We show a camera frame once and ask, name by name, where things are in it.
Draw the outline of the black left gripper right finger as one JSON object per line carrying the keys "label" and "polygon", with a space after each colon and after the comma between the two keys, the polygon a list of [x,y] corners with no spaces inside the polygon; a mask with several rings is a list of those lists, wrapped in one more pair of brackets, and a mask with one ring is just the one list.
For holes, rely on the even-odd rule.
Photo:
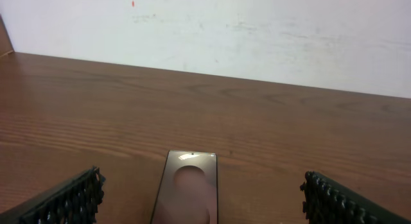
{"label": "black left gripper right finger", "polygon": [[316,171],[300,186],[310,224],[410,224],[407,220]]}

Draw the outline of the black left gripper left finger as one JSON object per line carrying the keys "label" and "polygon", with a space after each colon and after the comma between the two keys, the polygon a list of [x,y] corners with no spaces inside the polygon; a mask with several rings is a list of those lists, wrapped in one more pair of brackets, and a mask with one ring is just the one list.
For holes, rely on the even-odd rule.
{"label": "black left gripper left finger", "polygon": [[93,224],[104,197],[96,166],[1,213],[1,224]]}

